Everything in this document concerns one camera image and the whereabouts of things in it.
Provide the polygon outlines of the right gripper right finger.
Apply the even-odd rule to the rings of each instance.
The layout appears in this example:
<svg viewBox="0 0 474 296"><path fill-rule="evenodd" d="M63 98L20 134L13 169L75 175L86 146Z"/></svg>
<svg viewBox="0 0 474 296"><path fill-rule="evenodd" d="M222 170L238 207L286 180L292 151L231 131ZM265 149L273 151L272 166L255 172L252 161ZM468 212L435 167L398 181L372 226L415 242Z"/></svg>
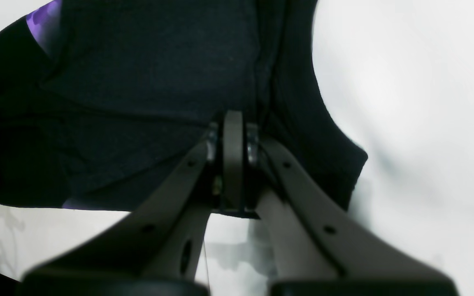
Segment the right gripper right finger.
<svg viewBox="0 0 474 296"><path fill-rule="evenodd" d="M223 213L265 223L278 284L453 283L352 221L287 148L235 111L223 118Z"/></svg>

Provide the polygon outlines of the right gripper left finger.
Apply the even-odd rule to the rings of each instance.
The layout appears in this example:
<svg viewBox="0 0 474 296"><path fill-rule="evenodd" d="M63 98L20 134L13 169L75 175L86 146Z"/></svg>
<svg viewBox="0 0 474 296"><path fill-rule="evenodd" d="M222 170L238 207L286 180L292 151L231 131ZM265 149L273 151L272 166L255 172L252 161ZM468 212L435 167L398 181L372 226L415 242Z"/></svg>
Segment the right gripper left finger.
<svg viewBox="0 0 474 296"><path fill-rule="evenodd" d="M137 210L85 244L32 270L24 284L191 281L214 204L219 125Z"/></svg>

